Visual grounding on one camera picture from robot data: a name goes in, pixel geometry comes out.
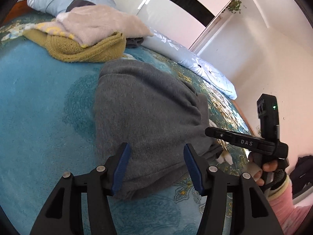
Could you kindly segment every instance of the pink sleeve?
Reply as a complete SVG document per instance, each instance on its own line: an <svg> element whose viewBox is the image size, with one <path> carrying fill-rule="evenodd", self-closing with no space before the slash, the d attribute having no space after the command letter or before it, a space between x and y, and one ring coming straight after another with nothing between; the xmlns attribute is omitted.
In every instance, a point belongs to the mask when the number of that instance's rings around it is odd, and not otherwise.
<svg viewBox="0 0 313 235"><path fill-rule="evenodd" d="M291 182L277 198L269 199L270 205L284 231L284 235L293 235L308 214L311 206L295 207L292 203Z"/></svg>

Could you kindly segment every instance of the finger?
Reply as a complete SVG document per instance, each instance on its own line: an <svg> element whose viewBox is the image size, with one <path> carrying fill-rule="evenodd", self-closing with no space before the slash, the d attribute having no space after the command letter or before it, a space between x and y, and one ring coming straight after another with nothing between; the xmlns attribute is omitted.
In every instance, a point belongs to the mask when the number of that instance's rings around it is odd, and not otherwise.
<svg viewBox="0 0 313 235"><path fill-rule="evenodd" d="M252 152L249 153L248 160L249 160L249 162L253 162Z"/></svg>
<svg viewBox="0 0 313 235"><path fill-rule="evenodd" d="M272 172L272 171L275 171L277 169L277 166L278 166L277 160L273 160L269 163L264 164L262 168L266 172Z"/></svg>
<svg viewBox="0 0 313 235"><path fill-rule="evenodd" d="M257 181L258 179L261 178L261 176L262 176L262 170L258 171L258 172L253 176L253 178L254 178L254 180Z"/></svg>
<svg viewBox="0 0 313 235"><path fill-rule="evenodd" d="M258 181L256 181L256 184L258 186L263 186L264 185L264 180L263 179L259 179Z"/></svg>

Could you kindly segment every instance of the wooden headboard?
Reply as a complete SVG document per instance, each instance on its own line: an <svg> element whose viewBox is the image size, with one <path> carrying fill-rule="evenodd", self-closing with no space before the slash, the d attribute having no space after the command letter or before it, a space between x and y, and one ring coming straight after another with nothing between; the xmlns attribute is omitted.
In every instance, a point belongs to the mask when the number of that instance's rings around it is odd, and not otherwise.
<svg viewBox="0 0 313 235"><path fill-rule="evenodd" d="M3 21L2 25L5 25L7 22L9 22L10 20L19 17L23 14L26 14L30 11L33 11L32 8L30 8L27 5L27 0L23 0L20 2L17 2L13 8L10 10L9 14L7 15L7 17L5 18L5 20Z"/></svg>

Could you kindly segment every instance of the yellow towel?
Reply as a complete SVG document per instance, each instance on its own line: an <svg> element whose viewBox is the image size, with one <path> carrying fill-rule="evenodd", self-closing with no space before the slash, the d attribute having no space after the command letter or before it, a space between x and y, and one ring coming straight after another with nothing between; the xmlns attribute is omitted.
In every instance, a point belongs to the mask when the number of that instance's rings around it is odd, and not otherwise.
<svg viewBox="0 0 313 235"><path fill-rule="evenodd" d="M126 46L126 38L120 32L114 32L88 48L82 48L78 42L67 37L49 35L36 29L25 30L23 35L63 62L107 62L120 58Z"/></svg>

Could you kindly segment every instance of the dark gray cloth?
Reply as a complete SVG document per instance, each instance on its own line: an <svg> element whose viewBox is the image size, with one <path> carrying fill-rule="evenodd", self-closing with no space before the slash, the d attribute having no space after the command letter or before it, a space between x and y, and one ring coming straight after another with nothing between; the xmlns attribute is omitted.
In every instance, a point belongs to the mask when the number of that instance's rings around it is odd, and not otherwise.
<svg viewBox="0 0 313 235"><path fill-rule="evenodd" d="M292 194L298 194L308 183L313 183L313 156L299 157L295 169L290 173Z"/></svg>
<svg viewBox="0 0 313 235"><path fill-rule="evenodd" d="M85 0L73 0L71 4L66 8L65 12L69 12L75 7L82 7L87 5L95 5L93 2L85 1Z"/></svg>
<svg viewBox="0 0 313 235"><path fill-rule="evenodd" d="M137 48L143 43L143 38L128 38L126 39L126 48Z"/></svg>
<svg viewBox="0 0 313 235"><path fill-rule="evenodd" d="M122 142L132 146L116 197L133 199L167 188L187 173L186 143L208 160L221 153L204 131L208 100L187 82L137 60L106 62L95 94L98 164Z"/></svg>

